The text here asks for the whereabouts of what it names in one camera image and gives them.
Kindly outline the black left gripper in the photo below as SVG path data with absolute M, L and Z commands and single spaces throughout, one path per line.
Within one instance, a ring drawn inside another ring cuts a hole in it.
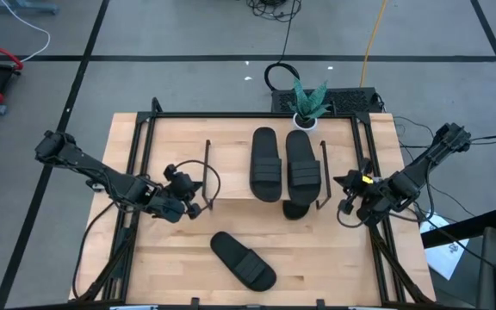
M 202 212 L 199 204 L 193 202 L 195 195 L 202 192 L 203 182 L 193 181 L 189 174 L 178 171 L 176 166 L 169 164 L 164 170 L 164 177 L 169 182 L 164 187 L 167 193 L 166 213 L 173 212 L 180 219 L 183 214 L 190 219 L 196 219 Z

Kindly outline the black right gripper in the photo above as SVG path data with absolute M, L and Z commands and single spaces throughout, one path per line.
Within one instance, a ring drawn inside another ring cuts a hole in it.
M 339 203 L 339 210 L 344 214 L 351 214 L 354 206 L 353 201 L 358 197 L 362 197 L 362 205 L 360 214 L 371 215 L 372 210 L 369 207 L 369 198 L 365 197 L 366 188 L 375 181 L 370 176 L 373 171 L 372 163 L 369 158 L 363 160 L 363 165 L 359 170 L 349 170 L 346 176 L 333 177 L 343 189 L 346 198 Z

